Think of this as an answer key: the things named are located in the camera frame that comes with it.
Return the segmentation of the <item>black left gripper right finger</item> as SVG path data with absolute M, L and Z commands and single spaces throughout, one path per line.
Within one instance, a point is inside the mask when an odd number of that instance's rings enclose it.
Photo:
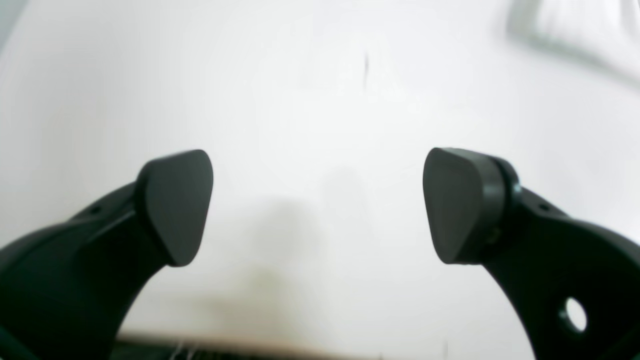
M 490 273 L 537 360 L 639 358 L 637 243 L 570 217 L 485 153 L 430 150 L 423 197 L 441 262 Z

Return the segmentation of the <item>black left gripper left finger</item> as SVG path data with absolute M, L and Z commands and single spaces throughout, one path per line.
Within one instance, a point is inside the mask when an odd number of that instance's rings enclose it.
M 147 282 L 194 259 L 213 191 L 201 149 L 147 162 L 136 180 L 1 249 L 1 358 L 107 360 Z

